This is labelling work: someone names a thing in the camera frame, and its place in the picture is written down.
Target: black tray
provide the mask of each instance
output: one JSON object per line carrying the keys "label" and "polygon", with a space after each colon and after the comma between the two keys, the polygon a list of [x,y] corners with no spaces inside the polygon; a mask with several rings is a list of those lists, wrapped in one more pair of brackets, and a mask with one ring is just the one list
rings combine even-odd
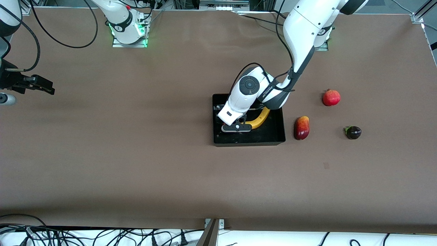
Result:
{"label": "black tray", "polygon": [[[228,94],[212,95],[212,125],[214,145],[217,147],[231,146],[272,146],[285,142],[284,118],[282,109],[271,110],[264,123],[250,132],[222,132],[223,121],[217,116],[220,109],[217,105],[224,105]],[[257,118],[262,104],[256,101],[251,108],[258,110],[247,111],[247,121]]]}

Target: brown table surface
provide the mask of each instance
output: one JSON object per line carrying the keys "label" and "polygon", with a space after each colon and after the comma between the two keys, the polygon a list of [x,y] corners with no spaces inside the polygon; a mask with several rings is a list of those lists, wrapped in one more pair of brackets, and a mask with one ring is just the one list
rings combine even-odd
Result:
{"label": "brown table surface", "polygon": [[[94,34],[87,9],[38,9],[58,39]],[[279,74],[289,58],[274,26],[227,11],[165,11],[149,47],[111,47],[105,18],[85,49],[63,47],[33,17],[41,43],[28,74],[56,94],[28,91],[0,107],[0,212],[52,225],[233,229],[437,231],[437,69],[408,15],[341,15],[328,52],[316,52],[284,110],[287,141],[275,147],[212,145],[211,96],[240,69]],[[260,17],[273,20],[271,14]],[[7,60],[29,67],[26,29]],[[340,104],[325,107],[332,88]],[[304,141],[294,120],[310,118]],[[342,128],[357,125],[359,140]]]}

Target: plug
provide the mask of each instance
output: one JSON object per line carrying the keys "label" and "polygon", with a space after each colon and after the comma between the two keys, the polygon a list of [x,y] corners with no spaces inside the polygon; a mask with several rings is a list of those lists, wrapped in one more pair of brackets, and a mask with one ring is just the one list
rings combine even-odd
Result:
{"label": "plug", "polygon": [[155,235],[152,235],[152,246],[158,246],[156,243]]}
{"label": "plug", "polygon": [[182,233],[182,235],[180,236],[180,246],[185,246],[187,245],[187,239],[185,238],[185,233]]}

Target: black cable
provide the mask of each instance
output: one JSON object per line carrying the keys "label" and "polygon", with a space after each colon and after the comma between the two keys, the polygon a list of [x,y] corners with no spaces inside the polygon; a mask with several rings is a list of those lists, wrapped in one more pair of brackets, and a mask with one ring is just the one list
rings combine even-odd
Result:
{"label": "black cable", "polygon": [[99,234],[97,234],[96,238],[94,238],[94,240],[93,240],[93,246],[96,244],[96,241],[99,238],[100,234],[102,234],[105,231],[109,231],[109,230],[103,230],[103,231],[99,232]]}
{"label": "black cable", "polygon": [[52,235],[51,235],[50,231],[49,231],[49,230],[46,230],[45,232],[46,232],[46,234],[47,234],[47,240],[49,241],[49,246],[51,246],[52,244],[53,244],[53,246],[55,246],[55,239],[57,239],[57,238],[56,238],[56,233],[57,233],[57,232],[53,232],[53,243],[52,243],[52,241],[51,241],[51,239],[52,239]]}
{"label": "black cable", "polygon": [[188,244],[188,242],[187,242],[187,239],[185,238],[185,233],[184,233],[184,231],[181,229],[180,230],[180,246],[185,246],[185,245],[187,245]]}
{"label": "black cable", "polygon": [[267,72],[266,72],[266,70],[263,68],[263,66],[261,66],[261,64],[259,64],[259,63],[251,62],[251,63],[245,65],[245,66],[242,68],[242,70],[240,70],[240,72],[238,73],[237,77],[236,77],[235,80],[234,80],[234,83],[233,83],[232,86],[231,86],[231,90],[229,91],[228,98],[226,99],[226,101],[229,99],[229,95],[231,95],[232,89],[234,88],[235,83],[236,83],[237,80],[238,80],[238,77],[240,77],[240,74],[241,74],[241,73],[242,73],[242,72],[243,72],[243,71],[244,71],[248,66],[251,66],[251,65],[257,65],[257,66],[259,66],[259,67],[263,70],[263,74],[264,74],[264,76],[267,78],[267,81],[268,81],[269,84],[270,84],[269,77],[267,76]]}
{"label": "black cable", "polygon": [[3,59],[5,56],[7,56],[9,54],[10,51],[10,43],[9,41],[5,38],[5,37],[1,37],[3,39],[3,41],[7,44],[7,49],[4,52],[4,54],[0,57],[1,59]]}
{"label": "black cable", "polygon": [[247,18],[251,18],[251,19],[255,19],[255,20],[259,20],[259,21],[264,21],[264,22],[267,22],[267,23],[276,24],[273,21],[267,21],[267,20],[256,18],[256,17],[248,16],[248,15],[245,15],[245,14],[243,14],[242,16],[247,17]]}
{"label": "black cable", "polygon": [[57,241],[58,241],[58,246],[62,246],[61,239],[59,238],[59,232],[54,232],[53,234],[54,234],[55,238],[56,238]]}
{"label": "black cable", "polygon": [[3,235],[3,234],[5,234],[5,233],[11,232],[11,231],[15,231],[15,230],[16,230],[16,228],[7,229],[7,230],[4,230],[4,231],[1,231],[1,232],[0,232],[0,235]]}
{"label": "black cable", "polygon": [[358,244],[358,246],[361,246],[361,244],[360,244],[357,240],[355,240],[355,239],[351,239],[351,240],[349,241],[349,245],[350,245],[350,246],[353,246],[353,245],[352,245],[353,242],[356,242],[356,243]]}
{"label": "black cable", "polygon": [[127,3],[125,3],[125,2],[123,2],[122,0],[118,0],[120,3],[122,3],[122,4],[124,4],[124,5],[126,5],[126,6],[129,6],[129,7],[131,7],[131,8],[135,8],[135,9],[152,9],[151,7],[138,7],[138,6],[131,6],[131,5],[129,5],[129,4],[127,4]]}
{"label": "black cable", "polygon": [[[199,231],[204,231],[203,229],[199,229],[199,230],[191,230],[191,231],[188,231],[188,232],[184,232],[184,234],[187,234],[187,233],[190,233],[190,232],[199,232]],[[166,245],[168,242],[172,242],[173,241],[173,239],[175,239],[175,238],[177,238],[177,237],[179,237],[181,234],[179,234],[179,235],[176,235],[176,236],[174,236],[174,237],[172,237],[172,238],[170,238],[169,240],[167,240],[167,242],[165,242],[165,243],[163,243],[163,244],[161,244],[161,246],[164,246],[164,245]]]}
{"label": "black cable", "polygon": [[101,237],[107,236],[107,235],[109,235],[109,234],[115,232],[115,230],[112,230],[112,231],[110,231],[110,232],[108,232],[108,233],[106,233],[106,234],[100,235],[101,233],[106,232],[106,231],[109,231],[109,229],[106,229],[106,230],[100,232],[100,233],[97,235],[97,237],[95,237],[95,238],[87,238],[87,237],[68,237],[68,236],[61,236],[60,238],[62,238],[62,239],[86,239],[86,240],[95,240],[95,239],[98,239],[98,238],[101,238]]}
{"label": "black cable", "polygon": [[152,10],[150,10],[150,12],[149,12],[149,14],[147,15],[147,17],[144,17],[144,18],[143,18],[143,19],[141,19],[140,21],[143,21],[143,20],[145,20],[145,19],[149,18],[151,14],[152,14]]}
{"label": "black cable", "polygon": [[127,235],[128,235],[130,232],[132,232],[133,230],[134,230],[134,229],[131,229],[130,231],[129,231],[129,230],[126,230],[125,233],[124,233],[123,235],[121,235],[121,236],[117,239],[117,241],[115,242],[114,246],[118,246],[118,244],[120,243],[120,241],[121,241],[121,239],[122,239],[123,237],[126,237],[126,238],[128,238],[128,239],[134,241],[134,242],[135,242],[135,245],[137,245],[137,242],[135,241],[135,239],[133,239],[133,238],[127,236]]}
{"label": "black cable", "polygon": [[[285,3],[285,0],[282,0],[282,4],[281,4],[281,7],[279,8],[279,12],[281,12],[282,6],[284,5],[284,3]],[[279,32],[277,31],[278,18],[279,18],[279,15],[276,16],[276,24],[275,24],[276,35],[279,38],[279,40],[281,41],[281,43],[284,45],[284,47],[287,49],[288,55],[290,56],[290,60],[291,60],[291,67],[293,67],[294,61],[293,61],[293,56],[291,55],[290,49],[288,48],[287,44],[282,40],[281,36],[279,35]]]}
{"label": "black cable", "polygon": [[34,233],[34,234],[39,238],[39,239],[35,239],[35,238],[34,238],[34,240],[41,241],[42,244],[43,244],[44,246],[47,246],[47,245],[45,244],[44,240],[42,239],[42,237],[41,237],[38,233]]}
{"label": "black cable", "polygon": [[98,22],[97,22],[97,17],[96,17],[96,14],[94,13],[94,11],[93,11],[93,9],[91,8],[91,6],[88,4],[88,2],[86,1],[86,0],[83,0],[84,2],[85,2],[85,4],[88,6],[88,8],[90,9],[90,11],[91,11],[91,13],[93,14],[93,17],[94,17],[94,21],[96,22],[96,32],[95,32],[95,34],[94,34],[94,37],[93,37],[93,40],[91,40],[91,42],[89,42],[88,44],[85,44],[85,45],[83,45],[83,46],[71,46],[71,45],[68,45],[68,44],[65,44],[65,43],[63,43],[63,42],[61,42],[61,41],[59,41],[59,40],[57,40],[55,37],[53,37],[45,28],[44,28],[44,26],[41,24],[41,22],[40,22],[40,20],[39,20],[39,18],[38,18],[38,15],[36,14],[36,11],[35,11],[35,8],[34,8],[34,6],[33,6],[33,3],[32,3],[32,1],[29,1],[30,2],[30,6],[31,6],[31,8],[32,8],[32,12],[33,12],[33,14],[35,15],[35,19],[36,19],[36,21],[38,22],[38,24],[39,24],[39,26],[42,28],[42,30],[51,38],[51,39],[53,39],[55,42],[57,42],[58,44],[60,44],[60,45],[63,45],[63,46],[66,46],[66,47],[69,47],[69,48],[73,48],[73,49],[81,49],[81,48],[85,48],[85,47],[88,47],[88,46],[90,46],[95,40],[96,40],[96,38],[97,38],[97,33],[98,33],[98,31],[99,31],[99,24],[98,24]]}
{"label": "black cable", "polygon": [[319,244],[319,246],[323,246],[323,244],[325,243],[326,237],[330,234],[330,232],[327,232],[322,239],[322,242]]}
{"label": "black cable", "polygon": [[399,7],[401,7],[403,10],[408,11],[410,14],[413,14],[413,12],[411,12],[411,10],[405,8],[404,6],[402,6],[400,3],[396,2],[396,0],[392,0],[392,2],[394,2],[395,4],[397,4]]}
{"label": "black cable", "polygon": [[137,244],[137,246],[140,246],[142,244],[142,242],[150,235],[152,235],[157,229],[153,229],[149,234],[147,234],[143,239],[141,239],[141,241],[139,242],[139,244]]}
{"label": "black cable", "polygon": [[277,10],[272,9],[272,10],[269,10],[269,12],[277,13],[278,15],[280,15],[280,16],[281,16],[282,18],[284,18],[284,19],[287,18],[287,16],[283,15],[281,12],[279,12],[279,11],[277,11]]}
{"label": "black cable", "polygon": [[385,235],[384,240],[382,241],[382,246],[385,246],[385,242],[386,242],[388,236],[390,236],[390,233],[387,233],[387,235]]}
{"label": "black cable", "polygon": [[85,244],[84,244],[84,243],[83,243],[83,242],[82,242],[78,237],[76,237],[74,234],[71,234],[70,232],[61,231],[61,230],[56,230],[56,229],[52,229],[52,228],[47,228],[47,227],[44,227],[44,226],[33,226],[33,225],[27,225],[27,226],[25,226],[25,227],[28,227],[28,228],[39,228],[39,229],[45,229],[46,231],[62,232],[62,233],[65,233],[65,234],[67,234],[67,235],[70,235],[70,236],[72,237],[71,239],[75,239],[75,240],[79,241],[80,244],[81,244],[82,246],[85,246]]}
{"label": "black cable", "polygon": [[39,47],[39,41],[38,38],[36,37],[35,33],[33,33],[33,31],[30,29],[30,27],[28,27],[26,25],[26,23],[24,23],[20,18],[18,18],[16,15],[14,15],[12,12],[9,11],[9,9],[7,9],[5,6],[0,4],[0,8],[2,8],[4,11],[6,11],[9,15],[11,15],[12,17],[14,17],[14,19],[16,19],[17,21],[19,21],[32,35],[32,37],[35,39],[35,43],[36,43],[36,59],[35,62],[33,63],[33,65],[30,68],[27,69],[23,69],[23,72],[27,72],[30,71],[32,69],[34,69],[36,67],[36,65],[38,65],[39,62],[39,57],[41,55],[41,48]]}
{"label": "black cable", "polygon": [[426,27],[429,27],[429,28],[433,29],[434,31],[437,31],[437,28],[433,27],[432,25],[428,25],[428,24],[426,24],[426,23],[424,23],[423,25],[426,26]]}
{"label": "black cable", "polygon": [[[277,78],[279,78],[279,77],[281,77],[281,76],[284,76],[284,75],[286,75],[286,74],[288,74],[288,71],[285,72],[285,73],[283,73],[283,74],[280,74],[280,75],[276,76],[275,78],[273,78],[273,81],[275,81]],[[277,90],[280,90],[280,91],[285,91],[285,92],[293,92],[293,91],[295,91],[295,90],[293,90],[293,89],[288,90],[288,89],[279,88],[279,87],[276,86],[276,85],[274,86],[274,88],[277,89]]]}
{"label": "black cable", "polygon": [[142,232],[142,230],[140,230],[141,231],[141,241],[139,242],[139,244],[137,244],[136,246],[141,246],[141,243],[143,242],[143,240],[144,240],[144,233]]}
{"label": "black cable", "polygon": [[26,246],[26,245],[27,245],[27,240],[29,240],[29,237],[28,237],[28,236],[26,236],[26,237],[24,238],[24,240],[20,243],[19,246]]}
{"label": "black cable", "polygon": [[170,243],[168,245],[171,246],[171,243],[173,242],[173,238],[171,238],[171,233],[170,232],[167,232],[167,233],[170,235]]}
{"label": "black cable", "polygon": [[111,244],[112,241],[114,241],[117,237],[120,236],[120,234],[121,234],[121,230],[120,230],[120,233],[119,233],[116,237],[114,237],[111,241],[109,241],[109,242],[106,244],[106,246],[109,246],[109,245]]}
{"label": "black cable", "polygon": [[156,243],[155,231],[152,231],[152,246],[158,246],[158,244]]}
{"label": "black cable", "polygon": [[[43,224],[43,226],[47,227],[47,225],[45,224],[44,221],[42,221],[42,219],[38,218],[37,216],[30,215],[30,214],[5,214],[5,215],[0,215],[0,218],[4,218],[4,217],[8,217],[8,216],[24,216],[24,217],[34,218],[34,219],[36,219],[37,221],[39,221],[41,224]],[[47,230],[46,230],[46,232],[47,232],[47,234],[48,234],[48,238],[49,238],[49,245],[51,246],[52,243],[51,243],[51,241],[50,241],[50,234],[49,234],[49,232],[48,232]]]}

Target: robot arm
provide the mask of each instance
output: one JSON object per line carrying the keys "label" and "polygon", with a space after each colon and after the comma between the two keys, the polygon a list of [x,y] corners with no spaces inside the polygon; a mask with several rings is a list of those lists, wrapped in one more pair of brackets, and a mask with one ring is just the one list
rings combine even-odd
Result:
{"label": "robot arm", "polygon": [[[232,89],[228,101],[218,114],[219,118],[230,126],[246,114],[256,99],[268,109],[281,108],[311,60],[316,41],[326,40],[338,13],[353,14],[367,2],[368,0],[300,0],[285,19],[283,26],[285,41],[294,61],[286,79],[279,83],[269,74],[266,77],[261,67],[247,69]],[[319,37],[318,34],[324,28],[328,32],[325,31]]]}
{"label": "robot arm", "polygon": [[91,0],[104,13],[108,19],[114,37],[124,44],[136,42],[145,35],[144,14],[119,1]]}
{"label": "robot arm", "polygon": [[[15,16],[22,19],[19,0],[0,0],[0,4],[6,7]],[[0,9],[0,37],[12,35],[20,27],[20,22],[8,14],[3,9]]]}

